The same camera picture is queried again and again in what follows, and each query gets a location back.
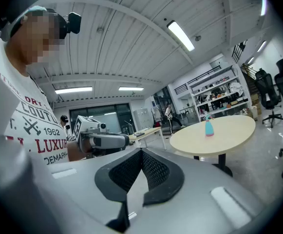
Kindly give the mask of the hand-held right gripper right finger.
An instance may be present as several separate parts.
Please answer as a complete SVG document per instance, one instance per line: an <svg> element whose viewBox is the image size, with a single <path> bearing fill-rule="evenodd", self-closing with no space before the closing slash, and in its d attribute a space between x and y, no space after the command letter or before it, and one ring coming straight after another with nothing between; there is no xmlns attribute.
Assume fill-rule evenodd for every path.
<svg viewBox="0 0 283 234"><path fill-rule="evenodd" d="M185 175L180 166L147 149L141 150L141 170L148 184L143 206L171 200L184 184Z"/></svg>

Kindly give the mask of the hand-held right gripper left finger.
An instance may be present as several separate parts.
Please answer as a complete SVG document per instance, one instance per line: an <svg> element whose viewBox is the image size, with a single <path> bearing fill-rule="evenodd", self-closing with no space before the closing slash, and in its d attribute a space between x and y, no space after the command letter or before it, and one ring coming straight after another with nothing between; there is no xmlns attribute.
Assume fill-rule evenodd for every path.
<svg viewBox="0 0 283 234"><path fill-rule="evenodd" d="M130 227L127 193L141 171L141 149L100 167L94 182L104 197L121 204L116 219L107 223L107 227L120 233Z"/></svg>

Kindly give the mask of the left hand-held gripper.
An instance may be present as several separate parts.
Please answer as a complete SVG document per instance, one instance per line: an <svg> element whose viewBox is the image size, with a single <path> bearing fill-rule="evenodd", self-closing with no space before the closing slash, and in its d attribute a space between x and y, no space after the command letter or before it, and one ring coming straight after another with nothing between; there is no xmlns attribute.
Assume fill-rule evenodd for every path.
<svg viewBox="0 0 283 234"><path fill-rule="evenodd" d="M106 124L92 117L78 116L76 119L73 135L79 147L91 147L99 149L120 149L130 143L125 134L107 133Z"/></svg>

